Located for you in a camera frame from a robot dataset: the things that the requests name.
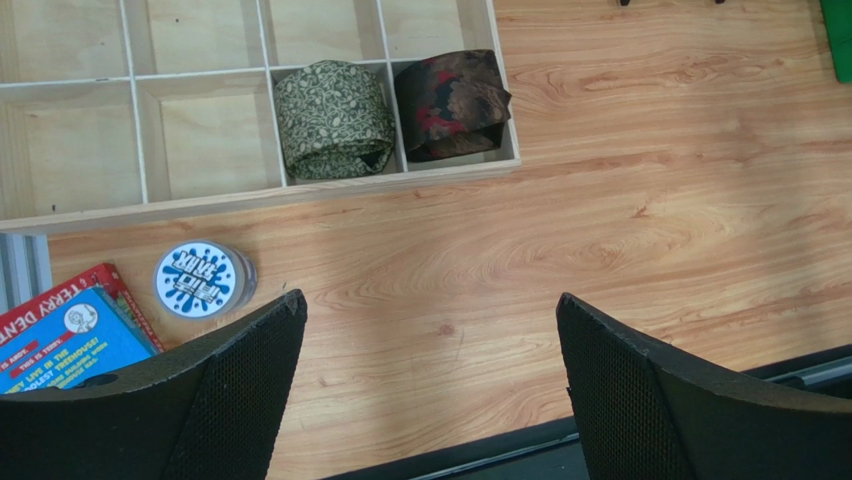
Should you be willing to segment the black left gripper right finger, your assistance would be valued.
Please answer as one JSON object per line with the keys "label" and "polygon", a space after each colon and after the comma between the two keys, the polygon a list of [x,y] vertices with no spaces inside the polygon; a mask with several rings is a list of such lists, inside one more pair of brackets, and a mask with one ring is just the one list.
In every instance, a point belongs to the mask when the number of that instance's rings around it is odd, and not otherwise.
{"label": "black left gripper right finger", "polygon": [[851,402],[736,372],[572,294],[556,308],[593,479],[847,479]]}

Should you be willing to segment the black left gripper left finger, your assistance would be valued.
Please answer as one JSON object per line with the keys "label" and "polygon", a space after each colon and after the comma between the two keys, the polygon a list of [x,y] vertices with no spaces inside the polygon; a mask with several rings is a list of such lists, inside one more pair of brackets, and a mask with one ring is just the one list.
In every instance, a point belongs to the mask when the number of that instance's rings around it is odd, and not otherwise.
{"label": "black left gripper left finger", "polygon": [[308,320],[292,290],[71,389],[1,399],[5,479],[263,479]]}

